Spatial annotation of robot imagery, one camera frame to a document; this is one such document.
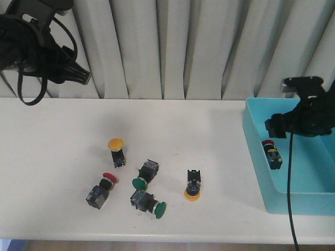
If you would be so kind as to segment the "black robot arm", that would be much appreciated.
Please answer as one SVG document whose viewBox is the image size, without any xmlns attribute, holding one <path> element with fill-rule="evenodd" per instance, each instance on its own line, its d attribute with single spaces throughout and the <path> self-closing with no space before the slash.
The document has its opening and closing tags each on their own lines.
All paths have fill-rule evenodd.
<svg viewBox="0 0 335 251">
<path fill-rule="evenodd" d="M 77 62 L 77 43 L 55 15 L 65 15 L 73 1 L 11 1 L 1 14 L 1 70 L 22 71 L 24 76 L 87 85 L 91 73 Z M 55 22 L 73 47 L 59 46 L 51 34 Z"/>
</svg>

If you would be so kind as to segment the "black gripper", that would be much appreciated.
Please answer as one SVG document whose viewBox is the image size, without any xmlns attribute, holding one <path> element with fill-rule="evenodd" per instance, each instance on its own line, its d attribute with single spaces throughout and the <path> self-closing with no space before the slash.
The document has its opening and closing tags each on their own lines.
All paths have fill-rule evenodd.
<svg viewBox="0 0 335 251">
<path fill-rule="evenodd" d="M 334 86 L 328 92 L 313 99 L 309 106 L 297 106 L 285 115 L 275 113 L 265 121 L 270 138 L 285 139 L 286 131 L 294 134 L 314 137 L 330 135 L 334 128 Z"/>
<path fill-rule="evenodd" d="M 91 72 L 76 63 L 77 47 L 59 46 L 49 33 L 42 35 L 40 44 L 35 34 L 20 33 L 15 36 L 18 46 L 18 58 L 15 60 L 16 70 L 24 76 L 46 78 L 57 84 L 73 81 L 87 85 L 91 79 Z"/>
</svg>

